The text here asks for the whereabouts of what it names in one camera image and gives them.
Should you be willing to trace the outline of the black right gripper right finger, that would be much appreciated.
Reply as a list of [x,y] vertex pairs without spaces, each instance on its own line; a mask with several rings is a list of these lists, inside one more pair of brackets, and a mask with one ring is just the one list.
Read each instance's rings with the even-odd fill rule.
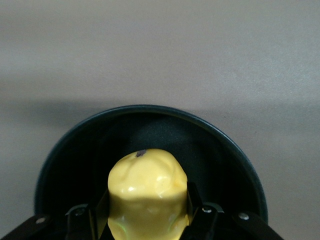
[[281,240],[260,216],[240,210],[226,213],[214,202],[203,202],[197,186],[187,183],[189,224],[183,230],[185,240]]

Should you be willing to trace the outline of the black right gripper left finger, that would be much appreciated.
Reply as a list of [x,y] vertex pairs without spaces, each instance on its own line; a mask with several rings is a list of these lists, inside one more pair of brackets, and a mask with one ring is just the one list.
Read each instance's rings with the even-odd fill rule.
[[109,191],[89,203],[71,207],[65,215],[36,214],[8,234],[3,240],[109,240]]

